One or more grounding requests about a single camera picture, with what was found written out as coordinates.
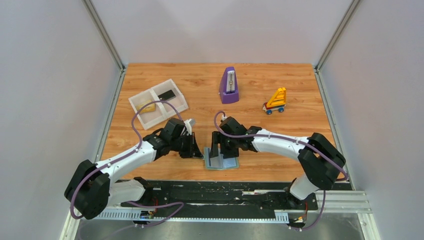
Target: wooden table surface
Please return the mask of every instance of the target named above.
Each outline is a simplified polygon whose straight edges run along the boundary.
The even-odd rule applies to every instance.
[[[240,101],[222,104],[218,88],[224,70],[234,66]],[[329,122],[310,64],[130,64],[111,122],[102,159],[107,159],[138,143],[131,128],[134,111],[128,98],[165,80],[173,79],[184,95],[188,109],[181,113],[184,120],[194,118],[193,131],[203,152],[211,146],[215,131],[213,116],[224,110],[246,128],[259,126],[271,132],[310,136],[313,132],[325,135],[332,143]],[[287,105],[283,113],[266,115],[262,105],[281,87],[287,89]],[[138,121],[135,126],[142,136],[162,128],[166,121],[144,130]],[[286,181],[303,174],[301,165],[292,159],[271,154],[240,150],[237,169],[208,170],[201,159],[182,159],[170,152],[145,164],[125,178],[143,177],[151,180],[195,181]]]

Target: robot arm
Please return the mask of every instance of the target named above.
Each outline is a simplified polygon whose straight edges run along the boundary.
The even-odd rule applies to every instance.
[[[315,147],[341,168],[346,163],[343,155],[319,133],[314,133],[310,137],[295,137],[273,133],[258,126],[246,129],[233,117],[224,118],[219,128],[229,135],[255,136],[233,138],[215,131],[212,134],[211,158],[218,156],[218,144],[220,144],[221,154],[224,158],[238,157],[238,148],[240,148],[244,151],[274,153],[300,162],[305,174],[296,178],[288,189],[289,200],[293,204],[299,203],[318,189],[331,190],[340,173],[327,160],[316,156],[312,149],[300,143],[308,143]]]
[[[145,136],[139,144],[106,160],[92,163],[85,160],[77,167],[64,193],[71,201],[75,189],[91,172],[102,166],[107,166],[96,172],[77,193],[75,207],[86,219],[92,219],[106,207],[127,201],[138,201],[150,190],[147,181],[141,177],[117,182],[124,175],[144,164],[153,162],[170,151],[179,152],[182,158],[203,158],[192,132],[194,119],[182,121],[171,118],[164,128]],[[128,157],[111,164],[112,161],[134,152]]]

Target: purple cable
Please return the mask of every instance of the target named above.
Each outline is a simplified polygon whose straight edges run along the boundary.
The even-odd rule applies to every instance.
[[[131,120],[131,127],[132,127],[132,129],[134,130],[134,132],[137,134],[137,136],[138,136],[138,140],[139,140],[139,143],[138,143],[138,146],[137,146],[137,148],[136,149],[139,149],[141,146],[142,146],[142,142],[143,142],[143,138],[142,138],[142,136],[140,135],[140,133],[139,133],[139,131],[136,129],[136,127],[134,126],[134,120],[136,120],[136,118],[137,118],[137,115],[145,108],[145,107],[147,107],[147,106],[149,106],[150,104],[155,104],[155,103],[163,103],[163,104],[168,104],[174,111],[175,111],[175,113],[176,113],[176,115],[178,116],[178,118],[182,121],[183,120],[183,118],[181,117],[181,115],[180,115],[180,113],[177,111],[177,109],[172,105],[172,104],[170,104],[169,102],[167,102],[167,101],[161,101],[161,100],[158,100],[158,101],[151,101],[151,102],[149,102],[149,103],[147,103],[146,105],[144,105],[144,106],[142,106],[136,113],[135,113],[135,115],[132,117],[132,120]],[[134,150],[132,150],[132,151],[130,151],[129,153],[127,153],[127,154],[125,154],[125,155],[123,155],[123,156],[121,156],[121,157],[118,157],[117,159],[115,159],[115,160],[113,160],[113,161],[111,161],[110,162],[110,164],[111,165],[113,165],[113,164],[115,164],[115,163],[117,163],[117,162],[119,162],[119,161],[121,161],[121,160],[123,160],[123,159],[125,159],[125,158],[127,158],[127,157],[129,157],[130,155],[132,155],[133,153],[135,153],[136,152],[136,150],[134,149]],[[105,165],[103,165],[103,166],[101,166],[101,167],[99,167],[99,168],[96,168],[94,171],[92,171],[92,172],[90,172],[89,174],[87,174],[87,176],[85,176],[83,179],[82,179],[82,181],[78,184],[78,186],[76,187],[76,189],[75,189],[75,191],[73,192],[73,195],[72,195],[72,198],[71,198],[71,200],[70,200],[70,207],[69,207],[69,210],[70,210],[70,215],[74,218],[74,219],[81,219],[81,218],[83,218],[83,216],[81,215],[81,216],[77,216],[76,214],[75,214],[75,212],[74,212],[74,206],[75,206],[75,199],[77,198],[77,194],[78,194],[78,192],[80,191],[80,189],[81,189],[81,187],[83,186],[83,184],[88,180],[88,179],[90,179],[95,173],[97,173],[97,172],[99,172],[100,170],[102,170],[102,169],[104,169],[104,168],[107,168],[108,167],[108,165],[109,164],[105,164]]]
[[[171,213],[169,216],[165,217],[164,219],[162,219],[160,221],[157,221],[157,222],[152,223],[152,224],[138,224],[138,225],[141,225],[142,228],[144,228],[144,227],[153,227],[153,226],[162,224],[166,220],[172,218],[175,214],[178,213],[179,210],[181,210],[184,207],[184,202],[182,202],[182,201],[176,201],[176,202],[173,202],[173,203],[169,203],[169,204],[165,204],[165,205],[159,205],[159,206],[143,206],[143,205],[140,205],[140,204],[135,203],[133,201],[127,201],[127,203],[129,203],[131,205],[134,205],[136,207],[145,208],[145,209],[146,208],[151,208],[151,207],[154,207],[155,209],[162,209],[162,208],[167,208],[167,207],[171,207],[171,206],[178,205],[178,204],[181,205],[173,213]]]
[[[319,214],[318,214],[318,217],[315,219],[315,221],[311,224],[311,225],[309,225],[309,226],[307,226],[307,227],[302,227],[302,228],[299,228],[299,227],[291,227],[292,229],[294,229],[294,230],[296,230],[296,231],[306,231],[306,230],[309,230],[309,229],[311,229],[311,228],[313,228],[317,223],[318,223],[318,221],[321,219],[321,216],[323,215],[323,212],[324,212],[324,204],[326,204],[326,191],[324,190],[323,191],[323,196],[322,196],[322,206],[321,206],[321,210],[319,211]]]
[[[235,139],[242,139],[242,138],[250,138],[250,137],[266,137],[266,138],[276,138],[276,139],[283,139],[288,140],[290,142],[295,143],[296,139],[287,137],[287,136],[279,136],[279,135],[266,135],[266,134],[246,134],[246,135],[230,135],[225,133],[217,124],[217,117],[219,114],[223,114],[224,117],[226,116],[224,111],[219,111],[215,114],[215,117],[213,118],[213,123],[215,124],[215,128],[224,136],[227,136],[229,138],[235,138]],[[337,181],[345,181],[349,178],[348,174],[341,168],[339,165],[337,165],[333,160],[331,160],[328,156],[326,156],[324,153],[322,153],[320,150],[318,150],[316,147],[312,146],[311,144],[304,142],[304,141],[298,141],[300,144],[312,149],[315,153],[319,154],[323,159],[325,159],[327,162],[329,162],[331,165],[333,165],[337,170],[339,170],[344,177],[338,178]]]

